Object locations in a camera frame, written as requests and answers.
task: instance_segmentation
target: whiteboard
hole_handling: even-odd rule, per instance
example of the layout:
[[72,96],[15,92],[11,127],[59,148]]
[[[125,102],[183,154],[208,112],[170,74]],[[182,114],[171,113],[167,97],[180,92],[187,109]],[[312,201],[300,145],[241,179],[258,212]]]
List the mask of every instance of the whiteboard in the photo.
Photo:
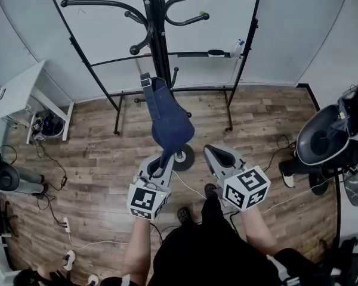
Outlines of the whiteboard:
[[[98,5],[58,7],[91,64],[132,57],[129,49],[146,36],[142,24],[124,16],[125,10]],[[145,14],[142,0],[113,0],[130,4]],[[230,52],[238,39],[246,40],[256,0],[189,0],[174,4],[168,16],[184,21],[206,11],[210,19],[184,27],[166,23],[168,52]],[[145,47],[139,55],[149,54]]]

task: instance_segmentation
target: sneaker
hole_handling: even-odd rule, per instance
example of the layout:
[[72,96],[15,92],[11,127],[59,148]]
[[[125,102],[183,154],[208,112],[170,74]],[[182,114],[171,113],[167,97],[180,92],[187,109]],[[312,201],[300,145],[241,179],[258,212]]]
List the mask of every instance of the sneaker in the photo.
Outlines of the sneaker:
[[192,221],[191,212],[188,207],[181,207],[177,212],[178,220],[180,224]]
[[99,277],[95,274],[92,274],[91,276],[89,276],[88,286],[97,286],[99,282],[100,282]]
[[66,271],[71,271],[73,268],[73,263],[76,260],[76,254],[73,250],[68,251],[68,253],[63,257],[64,260],[67,260],[67,265],[64,266]]
[[209,198],[209,197],[216,197],[218,198],[217,193],[214,191],[216,189],[216,185],[214,184],[206,184],[204,187],[204,193],[205,193],[205,198]]
[[285,176],[283,173],[281,173],[281,176],[282,176],[282,180],[284,181],[284,184],[288,188],[293,188],[294,187],[293,175],[292,176]]

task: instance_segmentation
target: wooden floor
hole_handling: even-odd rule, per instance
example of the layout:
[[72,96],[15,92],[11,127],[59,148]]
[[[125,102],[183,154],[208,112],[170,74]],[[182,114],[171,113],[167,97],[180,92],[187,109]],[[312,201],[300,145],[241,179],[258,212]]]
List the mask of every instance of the wooden floor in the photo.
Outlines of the wooden floor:
[[[216,183],[202,154],[208,143],[224,144],[237,149],[253,165],[265,168],[274,151],[276,140],[282,134],[290,141],[297,138],[303,124],[315,109],[304,88],[247,86],[240,88],[231,106],[234,130],[227,127],[226,104],[221,92],[177,92],[178,102],[192,112],[195,137],[189,144],[196,151],[195,165],[180,173],[183,181],[199,192],[208,182]],[[115,110],[107,100],[78,104],[73,111],[69,140],[49,141],[44,144],[67,172],[67,184],[62,191],[50,190],[57,196],[52,202],[55,215],[70,220],[72,241],[82,247],[90,242],[111,240],[127,243],[134,218],[127,213],[128,185],[141,161],[160,151],[151,137],[151,121],[146,103],[135,104],[127,97],[122,104],[120,119],[122,136],[114,136]],[[17,150],[15,165],[26,166],[46,176],[58,186],[63,172],[47,158],[39,159],[34,145],[24,143],[26,131],[12,130],[8,143]],[[8,159],[12,158],[8,150]],[[260,204],[262,212],[309,189],[306,176],[297,176],[295,188],[284,186],[277,165],[290,158],[289,151],[280,151],[274,158],[267,176],[271,188]],[[172,196],[163,208],[158,228],[178,225],[176,211],[189,206],[195,221],[200,221],[203,199],[186,188],[173,175]],[[18,269],[36,268],[37,265],[59,258],[74,249],[77,259],[73,281],[85,284],[91,273],[101,279],[119,275],[125,244],[97,244],[79,250],[73,248],[63,228],[53,221],[49,210],[40,211],[34,197],[6,197],[18,219],[15,223],[20,238],[8,240],[10,256]],[[292,247],[311,260],[321,257],[319,240],[331,243],[336,232],[337,205],[335,188],[317,197],[306,192],[291,201],[274,207],[264,214],[265,221],[282,247]],[[230,207],[223,209],[229,212]],[[234,217],[243,236],[239,216]],[[163,233],[165,237],[170,229]],[[159,237],[152,235],[153,256],[159,248]]]

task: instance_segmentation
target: power strip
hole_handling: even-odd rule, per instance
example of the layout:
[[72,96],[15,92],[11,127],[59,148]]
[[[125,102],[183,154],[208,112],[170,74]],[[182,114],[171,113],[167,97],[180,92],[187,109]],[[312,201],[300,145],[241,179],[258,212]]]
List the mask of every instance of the power strip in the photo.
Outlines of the power strip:
[[64,217],[64,223],[66,225],[66,227],[65,227],[66,233],[70,233],[70,224],[69,224],[69,220],[67,219],[67,217]]

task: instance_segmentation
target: black leg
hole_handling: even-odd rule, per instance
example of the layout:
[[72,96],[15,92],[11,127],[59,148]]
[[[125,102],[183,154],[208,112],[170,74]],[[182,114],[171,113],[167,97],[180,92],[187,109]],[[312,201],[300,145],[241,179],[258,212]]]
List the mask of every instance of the black leg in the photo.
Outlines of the black leg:
[[227,96],[227,91],[226,90],[224,90],[224,98],[226,99],[227,114],[228,114],[228,121],[229,121],[229,127],[226,128],[226,132],[231,132],[233,130],[232,116],[231,116],[231,110],[229,109],[229,105],[228,105],[228,96]]
[[120,99],[119,99],[119,110],[117,111],[117,118],[115,120],[115,127],[114,127],[114,134],[119,136],[121,135],[121,133],[118,131],[118,123],[119,123],[119,115],[121,114],[121,106],[122,106],[122,100],[124,99],[124,96],[121,95]]

